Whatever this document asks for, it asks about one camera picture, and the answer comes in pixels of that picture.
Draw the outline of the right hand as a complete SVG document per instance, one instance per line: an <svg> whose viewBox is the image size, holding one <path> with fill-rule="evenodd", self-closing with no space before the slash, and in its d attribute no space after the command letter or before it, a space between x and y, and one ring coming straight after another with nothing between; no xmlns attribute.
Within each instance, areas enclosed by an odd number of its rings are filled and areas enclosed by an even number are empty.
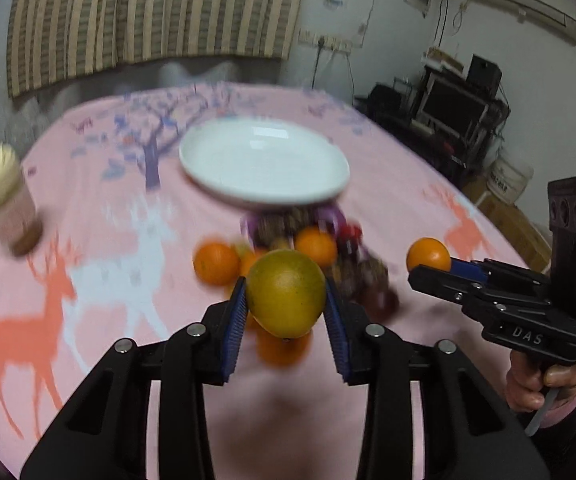
<svg viewBox="0 0 576 480"><path fill-rule="evenodd" d="M510 369L506 375L505 399L516 413L533 413L545 405L544 388L558 389L556 400L545 411L540 428L550 428L576 410L576 364L553 365L542 372L522 352L510 352Z"/></svg>

